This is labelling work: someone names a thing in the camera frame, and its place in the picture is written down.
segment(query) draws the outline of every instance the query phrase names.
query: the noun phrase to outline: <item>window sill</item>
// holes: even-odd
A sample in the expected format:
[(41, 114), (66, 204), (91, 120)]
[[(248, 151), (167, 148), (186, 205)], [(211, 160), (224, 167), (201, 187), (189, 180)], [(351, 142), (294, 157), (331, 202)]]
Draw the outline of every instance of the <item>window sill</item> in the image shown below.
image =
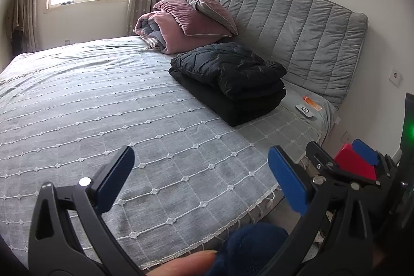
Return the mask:
[(75, 0), (69, 4), (55, 4), (55, 5), (51, 5), (49, 7), (47, 7), (44, 11), (43, 14), (46, 14), (50, 11), (55, 11), (57, 9), (61, 9), (63, 7), (67, 7), (67, 6), (71, 6), (71, 5), (75, 5), (75, 4), (81, 4), (81, 3), (95, 3), (95, 2), (99, 2), (101, 3), (112, 3), (112, 2), (126, 2), (127, 0)]

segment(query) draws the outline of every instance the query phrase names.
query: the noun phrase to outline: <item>bed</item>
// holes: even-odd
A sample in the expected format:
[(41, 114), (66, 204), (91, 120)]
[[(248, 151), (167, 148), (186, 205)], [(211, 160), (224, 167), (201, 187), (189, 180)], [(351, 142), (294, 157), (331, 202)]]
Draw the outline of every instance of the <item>bed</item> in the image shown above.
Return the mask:
[[(41, 184), (92, 176), (122, 145), (136, 163), (103, 218), (141, 268), (224, 239), (274, 206), (268, 149), (301, 163), (322, 143), (349, 88), (368, 20), (327, 0), (218, 0), (236, 41), (282, 63), (287, 95), (271, 113), (236, 128), (169, 74), (172, 56), (140, 37), (22, 54), (0, 74), (0, 234), (27, 265)], [(302, 96), (323, 109), (306, 119)], [(76, 215), (85, 253), (97, 259)]]

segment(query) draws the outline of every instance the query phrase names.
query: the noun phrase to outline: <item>gray checkered bedspread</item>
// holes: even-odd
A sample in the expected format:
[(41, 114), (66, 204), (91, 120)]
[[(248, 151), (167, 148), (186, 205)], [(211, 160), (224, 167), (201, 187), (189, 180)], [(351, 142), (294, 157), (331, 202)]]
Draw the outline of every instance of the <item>gray checkered bedspread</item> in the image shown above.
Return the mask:
[(42, 183), (92, 176), (122, 145), (136, 163), (103, 218), (145, 268), (207, 242), (271, 194), (270, 146), (298, 162), (330, 129), (332, 105), (320, 98), (326, 116), (305, 120), (289, 84), (277, 109), (231, 128), (168, 74), (170, 58), (127, 37), (23, 54), (0, 75), (0, 233), (25, 264)]

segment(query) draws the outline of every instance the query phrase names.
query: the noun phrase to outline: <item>red object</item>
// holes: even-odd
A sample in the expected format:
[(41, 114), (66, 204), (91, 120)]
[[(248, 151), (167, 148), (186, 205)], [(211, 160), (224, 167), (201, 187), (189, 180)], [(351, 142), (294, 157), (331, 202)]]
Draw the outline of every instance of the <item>red object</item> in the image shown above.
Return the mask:
[(377, 175), (373, 166), (369, 165), (361, 156), (353, 149), (352, 144), (345, 144), (335, 156), (335, 162), (339, 168), (353, 174), (377, 180)]

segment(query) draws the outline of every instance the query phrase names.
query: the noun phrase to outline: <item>black puffer jacket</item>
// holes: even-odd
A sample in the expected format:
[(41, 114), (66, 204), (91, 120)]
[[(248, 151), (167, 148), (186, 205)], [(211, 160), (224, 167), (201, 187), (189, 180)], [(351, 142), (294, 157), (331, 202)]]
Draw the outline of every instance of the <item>black puffer jacket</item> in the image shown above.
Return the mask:
[(213, 44), (180, 54), (173, 69), (213, 87), (232, 100), (260, 98), (284, 88), (286, 74), (277, 62), (265, 61), (235, 42)]

